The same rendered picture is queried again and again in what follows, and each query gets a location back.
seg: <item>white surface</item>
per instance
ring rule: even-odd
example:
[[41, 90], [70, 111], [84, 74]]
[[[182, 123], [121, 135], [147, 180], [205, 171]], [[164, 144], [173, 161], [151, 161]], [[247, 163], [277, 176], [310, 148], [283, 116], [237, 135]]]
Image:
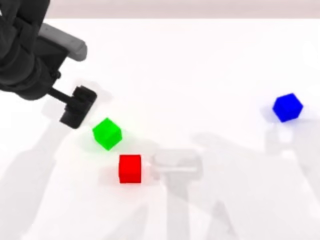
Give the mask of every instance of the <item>white surface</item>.
[[[50, 97], [1, 92], [1, 240], [320, 239], [318, 20], [47, 23], [88, 45], [56, 88], [99, 98], [74, 131]], [[280, 124], [291, 92], [305, 109]], [[91, 134], [106, 117], [124, 130], [111, 152]], [[118, 184], [125, 153], [142, 154], [141, 185]]]

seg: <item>cube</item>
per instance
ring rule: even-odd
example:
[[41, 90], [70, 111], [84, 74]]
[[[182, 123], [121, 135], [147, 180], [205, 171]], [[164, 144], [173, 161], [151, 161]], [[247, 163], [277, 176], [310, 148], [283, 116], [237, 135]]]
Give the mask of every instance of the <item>cube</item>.
[[121, 184], [141, 183], [141, 155], [120, 155], [118, 176]]
[[272, 109], [279, 120], [284, 123], [293, 119], [297, 119], [303, 107], [304, 106], [301, 104], [295, 94], [290, 93], [288, 95], [278, 97]]
[[122, 140], [122, 131], [114, 122], [106, 118], [92, 129], [94, 139], [106, 150], [111, 150]]

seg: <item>green cube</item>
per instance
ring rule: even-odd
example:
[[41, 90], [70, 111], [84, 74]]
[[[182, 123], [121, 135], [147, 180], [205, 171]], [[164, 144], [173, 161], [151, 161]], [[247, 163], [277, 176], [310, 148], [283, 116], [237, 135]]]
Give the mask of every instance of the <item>green cube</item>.
[[122, 140], [122, 132], [109, 118], [106, 118], [93, 129], [94, 139], [106, 150], [112, 149]]

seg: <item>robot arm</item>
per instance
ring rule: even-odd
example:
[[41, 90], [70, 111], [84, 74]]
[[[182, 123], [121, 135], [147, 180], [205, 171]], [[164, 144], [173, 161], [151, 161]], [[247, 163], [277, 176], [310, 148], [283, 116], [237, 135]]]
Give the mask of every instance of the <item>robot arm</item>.
[[50, 0], [0, 0], [0, 90], [25, 100], [46, 94], [66, 103], [61, 122], [78, 128], [97, 95], [77, 87], [73, 96], [53, 88], [67, 57], [83, 61], [84, 41], [43, 23]]

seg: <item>colored block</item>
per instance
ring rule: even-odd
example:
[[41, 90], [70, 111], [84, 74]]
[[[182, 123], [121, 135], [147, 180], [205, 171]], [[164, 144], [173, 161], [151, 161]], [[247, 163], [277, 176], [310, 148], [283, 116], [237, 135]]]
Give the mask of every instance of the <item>colored block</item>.
[[141, 165], [141, 155], [120, 155], [118, 166], [120, 183], [141, 183]]
[[303, 105], [299, 99], [293, 94], [280, 96], [276, 99], [273, 111], [279, 118], [279, 120], [284, 123], [293, 119], [297, 119], [303, 109]]
[[122, 131], [114, 122], [106, 118], [92, 129], [94, 139], [106, 150], [111, 150], [122, 140]]

